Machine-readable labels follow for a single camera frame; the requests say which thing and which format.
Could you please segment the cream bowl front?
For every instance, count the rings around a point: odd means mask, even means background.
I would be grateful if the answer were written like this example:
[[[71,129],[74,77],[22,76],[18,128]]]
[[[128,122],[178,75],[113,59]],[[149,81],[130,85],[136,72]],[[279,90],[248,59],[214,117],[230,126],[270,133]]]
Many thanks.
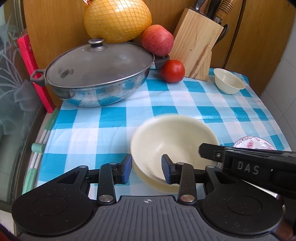
[[[152,178],[148,177],[147,175],[142,172],[136,163],[132,161],[132,167],[134,169],[134,172],[137,174],[138,178],[142,180],[146,185],[151,187],[154,190],[157,190],[159,192],[167,193],[167,194],[177,194],[179,191],[179,185],[173,184],[173,185],[168,185],[168,184],[163,184],[159,183],[158,181],[153,180]]]

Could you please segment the pink flower rimmed plate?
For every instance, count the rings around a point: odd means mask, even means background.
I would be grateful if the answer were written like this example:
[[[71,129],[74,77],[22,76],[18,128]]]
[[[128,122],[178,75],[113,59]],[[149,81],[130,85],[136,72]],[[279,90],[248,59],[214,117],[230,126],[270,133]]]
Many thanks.
[[[246,136],[240,138],[234,145],[235,148],[260,149],[260,150],[276,150],[276,148],[268,141],[255,136]]]

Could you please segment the cream bowl back small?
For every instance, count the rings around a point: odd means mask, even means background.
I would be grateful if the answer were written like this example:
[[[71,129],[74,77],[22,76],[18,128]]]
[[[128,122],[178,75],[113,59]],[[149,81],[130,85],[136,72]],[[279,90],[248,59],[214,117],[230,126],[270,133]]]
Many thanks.
[[[225,94],[236,94],[245,88],[243,81],[230,71],[215,68],[214,79],[217,87]]]

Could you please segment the blue white checkered tablecloth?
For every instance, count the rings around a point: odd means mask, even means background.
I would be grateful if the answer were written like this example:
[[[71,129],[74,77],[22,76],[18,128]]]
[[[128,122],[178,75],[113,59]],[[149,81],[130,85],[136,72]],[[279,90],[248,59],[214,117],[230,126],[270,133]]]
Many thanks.
[[[211,82],[184,78],[166,83],[155,70],[129,98],[115,104],[86,108],[63,102],[41,160],[37,184],[73,168],[120,162],[130,138],[144,121],[161,114],[181,114],[205,123],[220,144],[233,145],[246,136],[261,137],[278,150],[289,145],[275,119],[240,75],[245,88],[233,95]]]

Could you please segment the green white striped towel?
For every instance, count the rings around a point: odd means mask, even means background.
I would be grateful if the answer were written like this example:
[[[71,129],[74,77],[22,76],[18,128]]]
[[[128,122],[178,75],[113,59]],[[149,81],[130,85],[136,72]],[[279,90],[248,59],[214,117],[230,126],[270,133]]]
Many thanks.
[[[59,113],[59,109],[55,108],[45,125],[44,131],[40,137],[39,142],[33,143],[31,145],[31,151],[33,153],[33,157],[29,163],[29,168],[28,168],[26,176],[25,176],[22,194],[25,194],[26,192],[28,192],[34,188],[36,178],[37,178],[39,164],[40,164],[41,159],[43,157],[46,144],[48,142],[51,130],[54,126],[54,123],[56,121],[58,113]]]

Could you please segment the steel pot with lid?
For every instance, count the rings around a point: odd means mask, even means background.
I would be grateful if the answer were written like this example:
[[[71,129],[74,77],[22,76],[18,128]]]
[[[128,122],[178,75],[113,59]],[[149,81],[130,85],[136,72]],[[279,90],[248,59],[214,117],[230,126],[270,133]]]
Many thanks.
[[[104,39],[91,39],[61,54],[46,69],[35,70],[30,81],[49,85],[56,96],[75,106],[106,106],[130,97],[151,69],[160,69],[169,59],[132,42],[107,44]]]

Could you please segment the red tomato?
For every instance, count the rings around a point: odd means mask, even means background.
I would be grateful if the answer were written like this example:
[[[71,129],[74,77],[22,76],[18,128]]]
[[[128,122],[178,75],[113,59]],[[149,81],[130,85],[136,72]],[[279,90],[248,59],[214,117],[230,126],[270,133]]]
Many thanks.
[[[161,67],[161,77],[168,83],[177,83],[185,76],[185,67],[181,61],[168,60]]]

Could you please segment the etched glass door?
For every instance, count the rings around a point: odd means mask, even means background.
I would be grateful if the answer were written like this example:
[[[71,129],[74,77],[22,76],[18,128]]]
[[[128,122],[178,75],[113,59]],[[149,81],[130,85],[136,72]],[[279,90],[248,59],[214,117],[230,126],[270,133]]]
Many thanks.
[[[1,5],[1,201],[11,205],[21,190],[29,143],[43,106],[17,40],[25,29],[23,1]]]

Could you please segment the red apple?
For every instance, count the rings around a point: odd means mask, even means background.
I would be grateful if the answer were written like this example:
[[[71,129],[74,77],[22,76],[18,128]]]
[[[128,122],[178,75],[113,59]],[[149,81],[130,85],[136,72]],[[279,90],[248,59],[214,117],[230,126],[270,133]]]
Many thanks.
[[[151,25],[142,33],[141,44],[147,51],[163,57],[172,50],[174,37],[163,26]]]

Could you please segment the wooden knife block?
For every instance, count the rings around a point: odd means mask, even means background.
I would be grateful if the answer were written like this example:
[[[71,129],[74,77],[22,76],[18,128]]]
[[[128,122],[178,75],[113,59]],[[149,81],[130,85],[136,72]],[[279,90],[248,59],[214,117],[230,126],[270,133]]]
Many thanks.
[[[174,46],[170,58],[185,66],[185,76],[207,81],[212,48],[223,27],[206,16],[185,9],[174,31]]]

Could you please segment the black scissors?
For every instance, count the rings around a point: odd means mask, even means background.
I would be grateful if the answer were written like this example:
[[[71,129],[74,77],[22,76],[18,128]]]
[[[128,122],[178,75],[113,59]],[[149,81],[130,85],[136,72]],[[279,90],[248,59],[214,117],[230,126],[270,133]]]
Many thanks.
[[[220,33],[220,35],[219,35],[217,41],[215,42],[214,46],[217,45],[225,37],[225,35],[228,33],[228,31],[229,31],[229,25],[226,24],[226,25],[223,26],[223,31]]]

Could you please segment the yellow netted pomelo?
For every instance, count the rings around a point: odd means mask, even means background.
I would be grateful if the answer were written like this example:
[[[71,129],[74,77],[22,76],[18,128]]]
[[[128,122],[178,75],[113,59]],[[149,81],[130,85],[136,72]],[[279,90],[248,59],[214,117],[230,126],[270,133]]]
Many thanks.
[[[133,40],[152,24],[152,15],[144,1],[88,1],[84,27],[92,39],[108,43]]]

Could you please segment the black handled knife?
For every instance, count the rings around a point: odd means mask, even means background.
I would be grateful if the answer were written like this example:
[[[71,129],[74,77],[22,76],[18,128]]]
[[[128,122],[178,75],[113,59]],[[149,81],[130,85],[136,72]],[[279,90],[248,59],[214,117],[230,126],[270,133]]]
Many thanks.
[[[206,0],[196,0],[194,10],[200,11],[205,2],[206,2]]]

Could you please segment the ribbed wooden handled knife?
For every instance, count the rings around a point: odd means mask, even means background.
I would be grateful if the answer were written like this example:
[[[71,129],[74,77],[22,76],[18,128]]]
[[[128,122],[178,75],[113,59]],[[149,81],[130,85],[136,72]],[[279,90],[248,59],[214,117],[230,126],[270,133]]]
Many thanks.
[[[236,2],[236,0],[222,0],[215,13],[213,21],[220,24],[222,20],[231,12]]]

